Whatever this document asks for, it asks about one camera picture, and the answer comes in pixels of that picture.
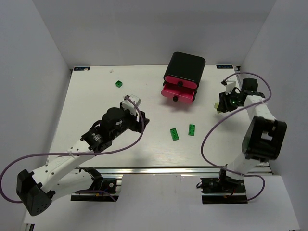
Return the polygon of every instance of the white surface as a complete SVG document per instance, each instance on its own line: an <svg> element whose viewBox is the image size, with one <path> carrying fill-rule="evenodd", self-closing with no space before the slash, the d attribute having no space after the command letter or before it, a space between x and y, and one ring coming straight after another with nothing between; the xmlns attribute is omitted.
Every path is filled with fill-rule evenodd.
<svg viewBox="0 0 308 231"><path fill-rule="evenodd" d="M52 203L42 214L26 215L35 231L288 231L298 223L281 177L265 177L256 200L243 205L203 205L199 177L125 175L113 202ZM248 196L260 190L260 179L245 179Z"/></svg>
<svg viewBox="0 0 308 231"><path fill-rule="evenodd" d="M306 0L278 0L242 65L269 82L273 97L268 107L288 125L280 156L271 166L282 175L303 230L308 230L308 200L303 199L308 192L307 12Z"/></svg>
<svg viewBox="0 0 308 231"><path fill-rule="evenodd" d="M0 171L13 160L48 152L69 83L69 69L31 0L0 1ZM4 192L16 195L17 174L46 158L13 165ZM19 230L25 208L0 197L0 230Z"/></svg>
<svg viewBox="0 0 308 231"><path fill-rule="evenodd" d="M223 78L233 69L205 66L196 100L192 104L173 102L160 94L167 66L91 67L74 71L64 103L51 152L67 150L110 107L119 107L125 95L142 100L140 109L150 119L144 136L134 147L117 154L97 156L82 164L89 167L168 167L206 166L200 146L206 133L225 115L217 114L214 103L225 91ZM123 86L115 86L116 81ZM189 124L195 124L195 136L188 136ZM221 124L205 144L205 154L216 164L231 162L241 151L250 121L247 111ZM176 128L180 139L173 141L170 129ZM108 151L134 142L139 133L126 131L116 138Z"/></svg>
<svg viewBox="0 0 308 231"><path fill-rule="evenodd" d="M242 64L275 0L33 0L70 68L168 64L175 51Z"/></svg>

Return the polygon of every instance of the cable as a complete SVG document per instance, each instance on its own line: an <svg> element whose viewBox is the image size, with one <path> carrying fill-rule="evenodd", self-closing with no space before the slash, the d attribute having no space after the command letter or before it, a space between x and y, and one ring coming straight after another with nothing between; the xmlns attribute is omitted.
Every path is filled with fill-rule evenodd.
<svg viewBox="0 0 308 231"><path fill-rule="evenodd" d="M258 196L260 196L260 194L263 192L263 190L264 190L264 188L265 188L265 180L264 180L264 178L261 177L260 175L245 175L245 174L240 173L240 172L236 172L236 171L232 171L232 170L226 169L224 166L216 165L216 164L214 164L213 162L209 161L209 160L205 157L204 152L203 152L204 144L205 144L207 138L210 136L210 134L215 130L215 128L217 128L220 124L222 124L224 121L226 121L228 118L230 118L230 117L233 116L234 114L236 114L236 113L238 113L238 112L240 112L240 111L246 110L246 109L248 109L248 108L250 108L250 107L253 107L253 106L256 106L256 105L265 103L265 102L267 102L268 100L270 100L270 98L271 98L271 96L272 96L272 91L271 91L271 88L270 88L270 85L268 84L268 82L267 82L264 78L262 78L261 76L259 76L259 75L257 75L257 74L254 74L254 73L251 73L251 72L238 72L238 73L233 73L232 75L229 75L228 77L226 77L223 81L226 81L227 79L229 79L229 78L231 78L232 76L237 75L237 74L249 74L249 75L253 75L253 76L256 76L256 77L260 78L260 79L266 84L266 86L268 87L268 89L269 89L269 96L268 96L268 98L266 98L266 99L263 100L263 101L260 101L260 102L257 102L257 103L252 103L251 105L248 105L248 106L246 106L246 107L242 107L242 108L240 108L240 109L238 109L238 110L236 110L236 111L231 112L229 115L227 115L226 117L224 117L223 119L221 119L218 123L216 123L216 124L211 128L211 130L206 134L206 136L205 136L205 138L204 138L204 140L203 140L203 142L202 142L202 144L201 144L201 156L202 156L202 158L203 158L205 161L207 161L210 165L212 165L212 166L214 166L214 167L217 167L217 168L220 168L220 169L223 169L223 170L226 170L227 172L231 172L231 173L234 173L234 174L237 174L237 175L240 175L240 176L244 176L244 177L259 177L259 178L261 178L262 181L263 181L263 186L262 186L261 190L260 190L255 196L253 196L253 197L247 199L247 201L251 201L251 200L257 198Z"/></svg>
<svg viewBox="0 0 308 231"><path fill-rule="evenodd" d="M138 114L139 114L139 118L141 120L141 133L140 133L140 136L138 137L138 139L130 144L129 146L127 147L124 147L124 148L120 148L118 150L114 150L114 151L110 151L110 152L104 152L104 153L71 153L71 154L75 154L75 155L107 155L107 154L113 154L113 153L118 153L118 152L121 152L121 151L124 151L128 148L131 148L132 146L134 146L135 144L137 144L140 139L142 138L143 136L143 133L144 133L144 119L141 115L141 112L138 108L138 106L128 97L128 96L125 96L125 99L128 100L132 105L134 105L134 107L136 108ZM39 153L39 154L31 154L31 155L25 155L25 156L22 156L22 157L19 157L17 158L16 160L12 161L11 163L9 163L7 165L7 167L4 168L4 170L1 172L0 174L0 194L1 196L7 200L8 202L11 202L11 203L16 203L16 204L21 204L22 201L16 201L16 200L12 200L11 198L7 197L3 191L3 188L2 188L2 179L3 179L3 176L5 174L5 172L15 163L17 163L18 161L21 161L21 160L24 160L24 159L27 159L27 158L31 158L31 157L36 157L36 156L49 156L49 155L62 155L62 156L69 156L70 153Z"/></svg>
<svg viewBox="0 0 308 231"><path fill-rule="evenodd" d="M75 193L104 193L106 195L108 195L114 202L116 202L116 199L108 192L104 191L104 190L79 190Z"/></svg>

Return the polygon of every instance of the green cube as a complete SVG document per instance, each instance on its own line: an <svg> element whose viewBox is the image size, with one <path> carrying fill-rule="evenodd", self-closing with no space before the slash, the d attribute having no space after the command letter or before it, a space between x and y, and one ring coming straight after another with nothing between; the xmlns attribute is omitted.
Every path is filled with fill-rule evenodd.
<svg viewBox="0 0 308 231"><path fill-rule="evenodd" d="M188 130L188 135L189 136L194 136L194 127L195 127L194 124L190 124L189 125L189 130Z"/></svg>
<svg viewBox="0 0 308 231"><path fill-rule="evenodd" d="M172 137L173 141L177 141L179 139L177 130L175 128L170 129L170 133L171 133L171 137Z"/></svg>
<svg viewBox="0 0 308 231"><path fill-rule="evenodd" d="M120 88L122 85L123 85L123 83L120 81L120 80L118 80L117 82L116 82L116 84L115 84L118 88Z"/></svg>

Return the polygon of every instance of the wall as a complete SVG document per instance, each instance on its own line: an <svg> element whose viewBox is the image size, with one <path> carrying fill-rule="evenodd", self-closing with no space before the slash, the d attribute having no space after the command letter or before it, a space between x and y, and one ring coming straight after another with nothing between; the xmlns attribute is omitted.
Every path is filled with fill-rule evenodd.
<svg viewBox="0 0 308 231"><path fill-rule="evenodd" d="M33 0L75 65L168 64L174 51L242 64L275 0Z"/></svg>
<svg viewBox="0 0 308 231"><path fill-rule="evenodd" d="M302 230L308 230L308 2L278 0L244 60L242 71L258 73L273 90L268 106L288 125L280 156L281 174ZM263 84L259 90L266 92Z"/></svg>
<svg viewBox="0 0 308 231"><path fill-rule="evenodd" d="M0 1L0 171L14 159L47 152L69 82L69 69L31 0ZM16 164L4 176L15 194L17 174L43 158ZM0 198L0 230L19 230L21 204Z"/></svg>

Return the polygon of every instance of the green rectangular block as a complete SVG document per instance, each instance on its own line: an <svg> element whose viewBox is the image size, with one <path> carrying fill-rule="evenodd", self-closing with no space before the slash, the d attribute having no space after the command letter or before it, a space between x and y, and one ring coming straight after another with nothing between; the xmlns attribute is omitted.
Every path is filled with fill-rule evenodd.
<svg viewBox="0 0 308 231"><path fill-rule="evenodd" d="M172 137L173 141L177 141L179 139L177 130L175 128L170 129L170 133L171 133L171 137Z"/></svg>
<svg viewBox="0 0 308 231"><path fill-rule="evenodd" d="M188 135L189 136L194 136L194 127L195 127L194 124L190 124L189 125L189 130L188 130Z"/></svg>
<svg viewBox="0 0 308 231"><path fill-rule="evenodd" d="M120 81L120 80L118 80L117 82L116 82L116 84L115 84L118 88L120 88L122 85L123 85L123 83Z"/></svg>

